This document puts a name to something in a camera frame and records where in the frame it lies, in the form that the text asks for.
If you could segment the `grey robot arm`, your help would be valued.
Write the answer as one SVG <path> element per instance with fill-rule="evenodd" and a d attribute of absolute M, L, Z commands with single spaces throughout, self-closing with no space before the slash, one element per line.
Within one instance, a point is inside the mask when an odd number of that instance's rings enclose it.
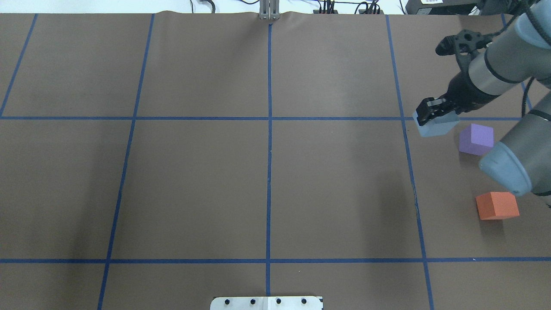
<path fill-rule="evenodd" d="M 464 29 L 444 37 L 435 52 L 453 55 L 460 69 L 437 98 L 421 100 L 413 119 L 422 136 L 449 132 L 462 113 L 478 110 L 526 82 L 550 88 L 550 2 L 523 6 L 501 32 L 481 34 Z M 550 94 L 526 109 L 521 119 L 480 160 L 480 170 L 514 196 L 532 193 L 550 204 Z"/>

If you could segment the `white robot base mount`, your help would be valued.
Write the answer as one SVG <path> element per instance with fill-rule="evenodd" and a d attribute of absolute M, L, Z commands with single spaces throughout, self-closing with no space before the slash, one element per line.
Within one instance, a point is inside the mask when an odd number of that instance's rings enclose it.
<path fill-rule="evenodd" d="M 323 310 L 319 296 L 248 296 L 214 298 L 211 310 Z"/>

